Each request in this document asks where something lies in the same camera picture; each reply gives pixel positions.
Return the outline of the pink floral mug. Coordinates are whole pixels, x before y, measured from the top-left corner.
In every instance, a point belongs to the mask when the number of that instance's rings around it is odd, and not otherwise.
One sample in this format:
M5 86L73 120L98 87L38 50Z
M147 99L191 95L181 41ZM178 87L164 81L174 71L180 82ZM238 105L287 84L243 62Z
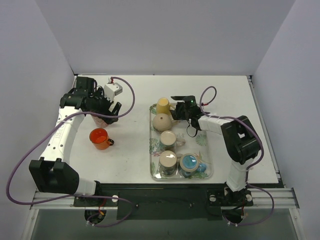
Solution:
M94 115L91 115L91 117L98 128L106 128L108 126L108 124L100 117Z

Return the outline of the orange mug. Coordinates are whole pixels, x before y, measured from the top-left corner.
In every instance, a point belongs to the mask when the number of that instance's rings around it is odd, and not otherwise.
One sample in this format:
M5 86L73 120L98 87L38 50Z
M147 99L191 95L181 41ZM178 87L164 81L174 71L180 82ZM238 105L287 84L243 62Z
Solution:
M105 150L115 144L104 128L96 128L89 134L89 139L98 150Z

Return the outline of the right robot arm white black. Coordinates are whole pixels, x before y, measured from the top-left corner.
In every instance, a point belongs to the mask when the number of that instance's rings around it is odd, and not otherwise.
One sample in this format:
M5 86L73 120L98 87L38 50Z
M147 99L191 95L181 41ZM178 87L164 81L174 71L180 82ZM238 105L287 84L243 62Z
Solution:
M247 116L213 117L202 110L193 95L172 96L177 101L175 109L171 110L174 120L188 121L196 131L212 132L223 137L227 153L231 158L231 166L223 192L224 201L230 205L236 204L247 187L248 166L253 163L262 143Z

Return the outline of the cream leaf pattern mug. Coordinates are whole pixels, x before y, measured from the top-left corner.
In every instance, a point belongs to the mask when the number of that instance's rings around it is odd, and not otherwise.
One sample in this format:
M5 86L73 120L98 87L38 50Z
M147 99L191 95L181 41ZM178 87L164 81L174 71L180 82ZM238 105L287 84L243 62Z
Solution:
M159 147L163 151L175 151L186 144L184 138L178 138L173 131L166 130L160 134Z

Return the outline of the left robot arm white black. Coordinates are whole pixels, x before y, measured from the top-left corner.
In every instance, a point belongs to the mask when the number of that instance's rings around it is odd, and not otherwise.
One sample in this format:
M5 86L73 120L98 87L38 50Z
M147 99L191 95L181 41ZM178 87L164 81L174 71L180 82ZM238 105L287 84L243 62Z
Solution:
M102 202L103 193L96 189L97 182L80 177L70 166L70 155L86 112L103 115L102 121L108 125L118 121L122 105L114 102L114 98L122 91L123 88L111 80L99 86L94 78L76 78L75 87L60 99L57 130L40 158L29 164L29 171L40 192L84 195L92 206Z

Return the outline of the yellow mug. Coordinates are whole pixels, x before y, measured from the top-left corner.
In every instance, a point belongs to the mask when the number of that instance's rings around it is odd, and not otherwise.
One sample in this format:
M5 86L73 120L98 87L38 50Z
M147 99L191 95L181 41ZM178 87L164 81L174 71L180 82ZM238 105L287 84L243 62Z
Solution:
M167 114L171 115L170 110L175 110L176 107L172 105L169 100L165 97L160 98L156 104L156 114Z

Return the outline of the round beige mug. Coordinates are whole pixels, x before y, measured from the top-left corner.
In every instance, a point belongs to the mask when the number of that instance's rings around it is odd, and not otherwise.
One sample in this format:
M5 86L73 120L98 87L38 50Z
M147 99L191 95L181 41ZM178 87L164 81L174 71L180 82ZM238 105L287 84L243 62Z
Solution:
M180 121L173 120L166 113L159 113L157 114L152 120L153 128L158 132L169 131L173 128L173 126L177 125Z

